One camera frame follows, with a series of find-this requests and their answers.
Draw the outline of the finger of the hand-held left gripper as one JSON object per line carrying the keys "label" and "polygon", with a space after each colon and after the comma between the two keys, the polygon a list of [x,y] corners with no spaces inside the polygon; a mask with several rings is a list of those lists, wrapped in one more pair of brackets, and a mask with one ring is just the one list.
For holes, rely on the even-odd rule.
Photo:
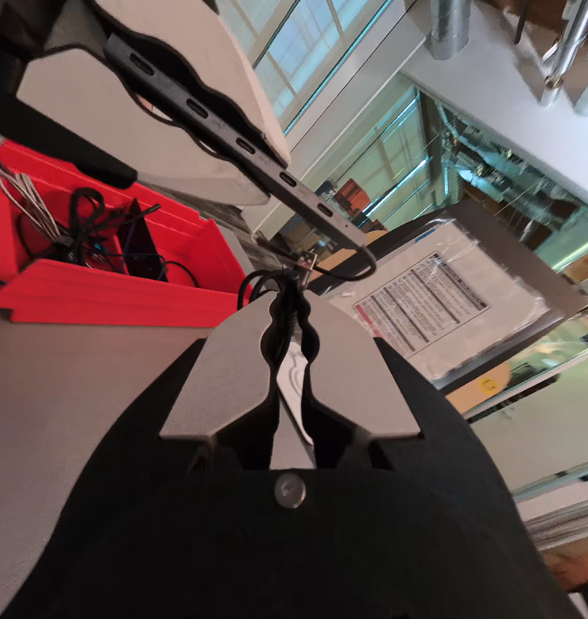
{"label": "finger of the hand-held left gripper", "polygon": [[17,96],[133,168],[143,184],[236,207],[269,201],[235,165],[203,151],[183,129],[145,112],[117,76],[84,50],[29,63]]}
{"label": "finger of the hand-held left gripper", "polygon": [[204,1],[96,1],[113,22],[164,44],[210,93],[233,104],[284,166],[290,149],[249,59],[221,17]]}

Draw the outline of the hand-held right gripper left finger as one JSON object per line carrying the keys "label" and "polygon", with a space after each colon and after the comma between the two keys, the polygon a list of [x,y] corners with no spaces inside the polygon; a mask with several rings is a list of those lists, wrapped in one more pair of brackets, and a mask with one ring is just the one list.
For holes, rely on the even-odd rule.
{"label": "hand-held right gripper left finger", "polygon": [[271,291],[232,314],[206,339],[160,431],[232,450],[247,470],[270,467],[280,422],[274,352],[281,296]]}

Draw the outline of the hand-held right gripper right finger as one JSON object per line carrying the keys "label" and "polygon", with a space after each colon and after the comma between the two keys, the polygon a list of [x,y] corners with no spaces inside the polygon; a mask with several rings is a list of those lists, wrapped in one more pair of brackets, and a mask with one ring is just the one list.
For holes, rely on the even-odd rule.
{"label": "hand-held right gripper right finger", "polygon": [[347,451],[368,456],[382,440],[421,436],[378,344],[354,318],[301,295],[300,327],[307,360],[301,419],[317,468],[337,468]]}

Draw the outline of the grey usb hub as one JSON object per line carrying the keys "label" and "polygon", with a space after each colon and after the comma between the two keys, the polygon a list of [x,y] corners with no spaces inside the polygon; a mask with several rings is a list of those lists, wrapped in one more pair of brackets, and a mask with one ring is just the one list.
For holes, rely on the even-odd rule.
{"label": "grey usb hub", "polygon": [[262,152],[258,145],[227,124],[209,105],[194,97],[116,34],[108,38],[104,54],[123,77],[139,87],[140,94],[183,129],[234,163],[245,176],[300,215],[313,228],[342,248],[363,255],[368,264],[367,270],[358,275],[338,275],[331,271],[330,276],[344,282],[356,282],[376,272],[377,261],[365,245],[363,232]]}

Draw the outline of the red plastic bin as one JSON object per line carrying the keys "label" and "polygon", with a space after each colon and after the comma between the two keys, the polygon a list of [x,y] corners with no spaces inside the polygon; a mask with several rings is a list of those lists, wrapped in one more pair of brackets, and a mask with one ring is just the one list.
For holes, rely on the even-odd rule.
{"label": "red plastic bin", "polygon": [[160,209],[146,218],[157,254],[166,264],[160,281],[128,274],[118,228],[103,231],[110,263],[65,264],[38,254],[50,243],[0,187],[0,310],[12,322],[214,328],[237,309],[245,277],[242,266],[213,220],[135,182],[114,188],[75,166],[4,140],[0,162],[26,173],[58,223],[68,224],[71,195],[98,191],[106,212]]}

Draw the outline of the white stand base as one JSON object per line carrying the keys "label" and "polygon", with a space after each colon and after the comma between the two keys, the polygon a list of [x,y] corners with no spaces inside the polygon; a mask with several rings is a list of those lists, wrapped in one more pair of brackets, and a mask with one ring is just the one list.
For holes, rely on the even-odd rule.
{"label": "white stand base", "polygon": [[309,446],[313,446],[313,439],[304,429],[301,410],[306,367],[307,359],[303,355],[301,346],[291,341],[278,370],[276,382],[302,438]]}

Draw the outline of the large paned window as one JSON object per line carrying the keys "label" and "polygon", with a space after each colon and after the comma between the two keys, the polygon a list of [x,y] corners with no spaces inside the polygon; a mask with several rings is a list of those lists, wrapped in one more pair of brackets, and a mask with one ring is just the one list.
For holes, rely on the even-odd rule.
{"label": "large paned window", "polygon": [[394,1],[217,1],[286,134]]}

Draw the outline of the black flat device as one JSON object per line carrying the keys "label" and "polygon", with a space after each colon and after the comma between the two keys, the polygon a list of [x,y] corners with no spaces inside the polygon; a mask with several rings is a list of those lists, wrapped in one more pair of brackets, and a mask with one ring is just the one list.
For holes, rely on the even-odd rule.
{"label": "black flat device", "polygon": [[132,277],[168,282],[166,260],[158,253],[146,221],[159,204],[144,209],[133,198],[123,222],[117,231],[121,259],[126,273]]}

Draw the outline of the wooden document stand board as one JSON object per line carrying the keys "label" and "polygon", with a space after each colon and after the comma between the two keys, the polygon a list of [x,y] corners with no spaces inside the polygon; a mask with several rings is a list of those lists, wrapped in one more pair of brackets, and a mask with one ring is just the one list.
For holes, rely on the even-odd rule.
{"label": "wooden document stand board", "polygon": [[369,244],[376,273],[319,275],[311,290],[449,393],[572,318],[584,296],[471,200]]}

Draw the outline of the silver ventilation duct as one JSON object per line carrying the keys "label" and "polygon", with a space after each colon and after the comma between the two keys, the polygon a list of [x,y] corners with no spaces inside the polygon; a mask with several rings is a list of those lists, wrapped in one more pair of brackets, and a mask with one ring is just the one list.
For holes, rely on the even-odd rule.
{"label": "silver ventilation duct", "polygon": [[472,1],[430,1],[428,48],[437,61],[446,61],[461,52],[469,39]]}

